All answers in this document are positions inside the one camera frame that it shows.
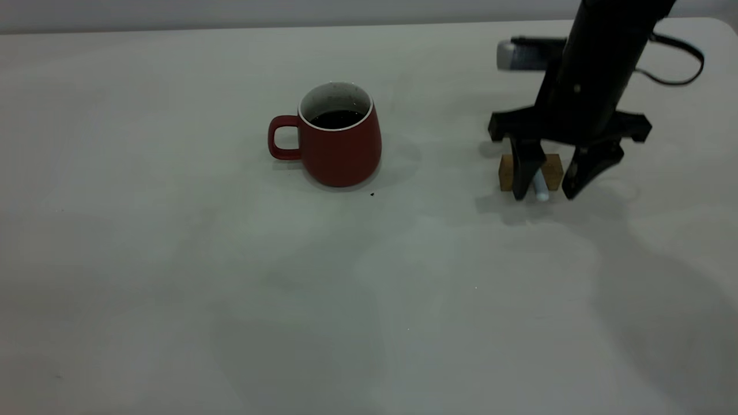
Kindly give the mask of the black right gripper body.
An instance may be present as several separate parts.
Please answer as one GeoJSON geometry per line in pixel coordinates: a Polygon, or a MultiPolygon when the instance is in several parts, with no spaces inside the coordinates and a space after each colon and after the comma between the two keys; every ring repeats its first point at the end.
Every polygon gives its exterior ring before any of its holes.
{"type": "Polygon", "coordinates": [[[641,55],[641,49],[498,50],[496,65],[501,71],[543,71],[545,76],[532,106],[491,115],[491,139],[595,145],[627,137],[643,142],[653,128],[648,118],[617,110],[641,55]]]}

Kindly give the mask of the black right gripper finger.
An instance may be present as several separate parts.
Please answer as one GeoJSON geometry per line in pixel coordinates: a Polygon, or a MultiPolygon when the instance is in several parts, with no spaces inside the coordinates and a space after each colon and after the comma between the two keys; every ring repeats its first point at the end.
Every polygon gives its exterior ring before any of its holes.
{"type": "Polygon", "coordinates": [[[528,187],[547,158],[540,140],[510,138],[513,155],[512,192],[517,201],[525,199],[528,187]]]}
{"type": "Polygon", "coordinates": [[[598,175],[620,163],[624,151],[620,139],[607,140],[588,147],[576,147],[574,157],[562,181],[562,191],[572,200],[598,175]]]}

